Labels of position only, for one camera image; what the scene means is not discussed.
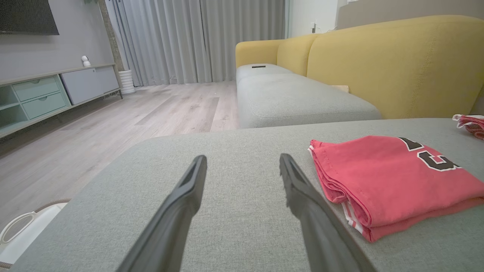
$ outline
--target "red and white fabric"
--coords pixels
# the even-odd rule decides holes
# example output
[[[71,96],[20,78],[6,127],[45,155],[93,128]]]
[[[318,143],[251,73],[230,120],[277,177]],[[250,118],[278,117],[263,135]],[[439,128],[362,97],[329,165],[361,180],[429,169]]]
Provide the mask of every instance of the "red and white fabric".
[[[484,183],[438,151],[405,138],[311,141],[324,195],[370,242],[429,217],[484,204]]]
[[[474,136],[484,140],[484,116],[456,114],[452,120],[457,121],[457,128],[465,127]]]

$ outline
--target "white rope handle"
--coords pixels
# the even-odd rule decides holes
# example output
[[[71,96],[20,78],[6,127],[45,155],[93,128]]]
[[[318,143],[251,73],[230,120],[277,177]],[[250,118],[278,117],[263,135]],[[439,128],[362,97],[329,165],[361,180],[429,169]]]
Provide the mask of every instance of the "white rope handle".
[[[5,238],[5,234],[7,234],[7,232],[10,230],[10,228],[15,224],[17,223],[18,221],[24,219],[24,218],[27,218],[31,216],[32,219],[20,230],[18,231],[13,237],[11,237],[10,239],[8,239],[7,241],[4,240]],[[0,233],[0,243],[9,243],[11,240],[13,240],[15,237],[17,237],[17,235],[19,235],[23,230],[25,230],[26,227],[28,227],[32,222],[33,220],[35,219],[35,216],[36,216],[36,213],[35,212],[28,212],[28,213],[24,213],[23,215],[15,218],[14,220],[10,221],[10,223],[8,223],[5,228],[3,228],[3,230],[1,231]]]

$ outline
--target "television screen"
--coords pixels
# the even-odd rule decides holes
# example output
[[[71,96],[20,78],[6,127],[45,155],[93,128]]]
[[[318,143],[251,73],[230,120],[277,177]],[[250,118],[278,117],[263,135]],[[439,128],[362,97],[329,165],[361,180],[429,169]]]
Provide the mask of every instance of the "television screen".
[[[0,34],[59,35],[48,0],[0,0]]]

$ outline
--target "wooden floor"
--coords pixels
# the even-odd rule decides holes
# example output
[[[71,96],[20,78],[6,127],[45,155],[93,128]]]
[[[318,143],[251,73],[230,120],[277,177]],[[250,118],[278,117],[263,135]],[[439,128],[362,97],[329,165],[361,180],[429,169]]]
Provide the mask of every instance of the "wooden floor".
[[[140,141],[238,124],[234,81],[143,87],[50,118],[0,144],[0,230],[20,214],[74,197]]]

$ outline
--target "gray ottoman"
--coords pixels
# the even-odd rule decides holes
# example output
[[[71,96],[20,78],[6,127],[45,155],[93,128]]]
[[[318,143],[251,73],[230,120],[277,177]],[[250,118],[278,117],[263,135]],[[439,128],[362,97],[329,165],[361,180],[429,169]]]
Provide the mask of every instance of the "gray ottoman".
[[[381,119],[357,96],[276,65],[253,65],[237,69],[241,128]]]
[[[10,272],[115,271],[192,159],[208,158],[182,271],[308,271],[299,221],[286,207],[279,155],[322,193],[307,151],[317,139],[400,136],[442,152],[484,180],[484,143],[448,119],[335,122],[167,136],[132,147],[74,197]],[[378,271],[482,271],[484,205],[424,220],[369,244],[333,212]]]

